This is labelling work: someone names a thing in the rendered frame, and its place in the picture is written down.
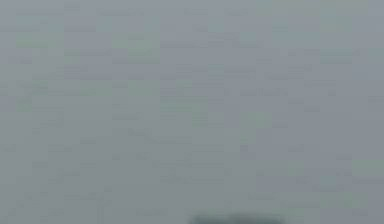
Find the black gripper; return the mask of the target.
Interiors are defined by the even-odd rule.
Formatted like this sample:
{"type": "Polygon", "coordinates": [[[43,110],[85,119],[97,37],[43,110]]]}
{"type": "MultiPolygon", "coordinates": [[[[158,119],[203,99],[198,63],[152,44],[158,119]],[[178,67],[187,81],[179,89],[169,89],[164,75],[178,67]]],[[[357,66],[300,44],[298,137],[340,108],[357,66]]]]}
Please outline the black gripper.
{"type": "Polygon", "coordinates": [[[199,214],[188,224],[286,224],[281,216],[265,214],[199,214]]]}

